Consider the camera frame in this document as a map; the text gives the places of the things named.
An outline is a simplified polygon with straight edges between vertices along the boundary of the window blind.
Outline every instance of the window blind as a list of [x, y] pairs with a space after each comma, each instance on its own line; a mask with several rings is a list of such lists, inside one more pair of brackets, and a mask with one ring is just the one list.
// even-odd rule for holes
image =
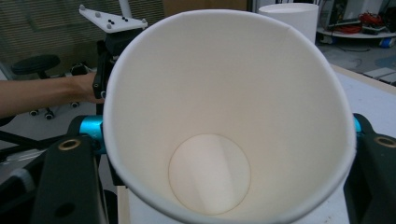
[[[86, 62], [95, 67], [96, 42], [103, 40], [106, 34], [79, 14], [80, 4], [93, 10], [122, 14], [116, 0], [0, 1], [0, 63], [3, 67], [9, 68], [40, 54], [56, 54], [61, 59], [61, 64], [51, 69], [49, 75], [65, 73], [75, 63]], [[129, 4], [133, 17], [146, 19], [148, 25], [164, 17], [161, 0], [130, 0]], [[13, 74], [6, 76], [26, 79]]]

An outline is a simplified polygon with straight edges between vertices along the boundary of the caster wheel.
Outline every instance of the caster wheel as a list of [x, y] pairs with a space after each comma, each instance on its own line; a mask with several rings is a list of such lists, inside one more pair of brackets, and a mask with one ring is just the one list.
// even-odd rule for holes
[[29, 112], [29, 115], [30, 115], [30, 116], [33, 116], [33, 117], [34, 117], [34, 116], [37, 116], [37, 115], [38, 115], [38, 110], [32, 110], [32, 111], [30, 111], [30, 112]]
[[73, 102], [70, 104], [73, 108], [79, 107], [79, 102]]
[[46, 119], [53, 119], [53, 118], [55, 118], [55, 116], [53, 115], [52, 112], [48, 112], [48, 113], [46, 113], [44, 116], [46, 117]]

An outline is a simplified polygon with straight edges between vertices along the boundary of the white paper cup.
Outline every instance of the white paper cup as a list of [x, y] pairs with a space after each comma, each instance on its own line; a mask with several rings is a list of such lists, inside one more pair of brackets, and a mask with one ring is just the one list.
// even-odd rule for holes
[[318, 23], [318, 6], [307, 3], [276, 4], [259, 8], [259, 14], [294, 27], [315, 43]]
[[107, 90], [117, 174], [182, 222], [291, 222], [339, 186], [355, 155], [352, 113], [325, 58], [258, 14], [159, 21], [121, 54]]

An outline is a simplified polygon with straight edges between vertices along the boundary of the table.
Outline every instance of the table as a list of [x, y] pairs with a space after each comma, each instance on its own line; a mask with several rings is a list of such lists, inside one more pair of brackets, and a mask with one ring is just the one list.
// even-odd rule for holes
[[[332, 66], [346, 93], [353, 113], [362, 114], [377, 133], [396, 137], [396, 88], [377, 80]], [[293, 224], [347, 224], [347, 206], [343, 186], [316, 210]], [[119, 223], [179, 224], [143, 203], [125, 187], [118, 187]]]

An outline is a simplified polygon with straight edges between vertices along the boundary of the cable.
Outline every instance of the cable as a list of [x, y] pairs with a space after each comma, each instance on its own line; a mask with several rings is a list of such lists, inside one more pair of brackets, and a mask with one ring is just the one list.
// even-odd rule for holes
[[340, 32], [346, 35], [354, 35], [361, 31], [360, 25], [343, 25], [343, 26], [336, 26], [334, 28], [335, 32]]
[[384, 22], [382, 21], [381, 16], [375, 15], [373, 13], [363, 13], [359, 15], [359, 20], [366, 25], [373, 25], [373, 26], [383, 26]]
[[370, 51], [370, 49], [343, 49], [341, 47], [336, 46], [338, 49], [342, 50], [343, 52], [358, 52], [358, 53], [362, 53], [362, 52], [367, 52]]

